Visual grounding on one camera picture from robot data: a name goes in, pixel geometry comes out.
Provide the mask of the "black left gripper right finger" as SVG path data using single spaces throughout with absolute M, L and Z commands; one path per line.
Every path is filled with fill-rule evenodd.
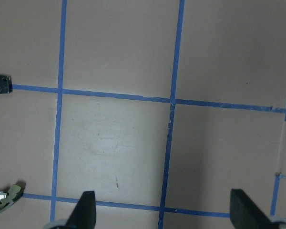
M 242 189 L 231 189 L 229 215 L 235 229 L 272 228 L 270 219 Z

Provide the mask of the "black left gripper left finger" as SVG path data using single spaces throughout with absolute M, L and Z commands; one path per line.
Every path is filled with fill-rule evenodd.
M 77 205 L 68 218 L 67 229 L 94 229 L 96 225 L 96 200 L 94 191 L 82 193 Z

